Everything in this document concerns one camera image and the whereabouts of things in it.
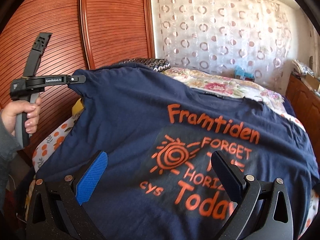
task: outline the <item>blue gripper pad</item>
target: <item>blue gripper pad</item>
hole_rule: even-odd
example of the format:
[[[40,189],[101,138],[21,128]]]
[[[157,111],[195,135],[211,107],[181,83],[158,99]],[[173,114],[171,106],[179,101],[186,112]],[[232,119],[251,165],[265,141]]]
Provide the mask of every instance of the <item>blue gripper pad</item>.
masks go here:
[[[76,186],[76,199],[80,205],[90,199],[107,165],[108,155],[100,152]]]

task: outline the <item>t-shirt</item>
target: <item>t-shirt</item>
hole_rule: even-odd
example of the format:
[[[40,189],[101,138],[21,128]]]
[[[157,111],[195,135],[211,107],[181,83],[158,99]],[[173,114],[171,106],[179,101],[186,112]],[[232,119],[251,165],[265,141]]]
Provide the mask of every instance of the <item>t-shirt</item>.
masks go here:
[[[97,150],[108,167],[83,207],[107,239],[212,239],[235,208],[210,157],[244,174],[282,178],[294,234],[305,223],[318,167],[307,134],[263,102],[194,90],[136,63],[77,70],[85,110],[37,178],[59,181]]]

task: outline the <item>circle pattern curtain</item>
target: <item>circle pattern curtain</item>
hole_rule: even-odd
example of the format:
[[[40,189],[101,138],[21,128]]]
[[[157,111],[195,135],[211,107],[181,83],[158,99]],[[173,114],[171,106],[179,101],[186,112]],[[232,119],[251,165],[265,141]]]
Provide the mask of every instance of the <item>circle pattern curtain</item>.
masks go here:
[[[277,90],[291,42],[273,0],[153,0],[158,57],[171,65],[233,77],[236,65]]]

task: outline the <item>wooden dresser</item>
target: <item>wooden dresser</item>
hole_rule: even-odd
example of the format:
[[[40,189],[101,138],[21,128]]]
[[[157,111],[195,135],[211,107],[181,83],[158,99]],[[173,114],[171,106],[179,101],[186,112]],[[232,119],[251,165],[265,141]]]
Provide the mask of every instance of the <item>wooden dresser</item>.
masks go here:
[[[305,81],[291,75],[286,91],[297,118],[304,125],[320,164],[320,98]]]

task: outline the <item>wardrobe door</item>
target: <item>wardrobe door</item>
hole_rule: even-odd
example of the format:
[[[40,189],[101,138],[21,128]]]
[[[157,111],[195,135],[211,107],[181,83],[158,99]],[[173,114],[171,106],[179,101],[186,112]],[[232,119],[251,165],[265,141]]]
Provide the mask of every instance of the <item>wardrobe door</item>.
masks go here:
[[[147,0],[82,0],[91,69],[126,58],[151,57],[145,5]]]
[[[85,68],[78,20],[78,0],[25,0],[0,34],[0,101],[10,102],[9,86],[22,76],[27,57],[39,32],[52,32],[37,75],[72,74]],[[38,131],[24,151],[36,146],[71,116],[78,96],[66,86],[46,88]]]

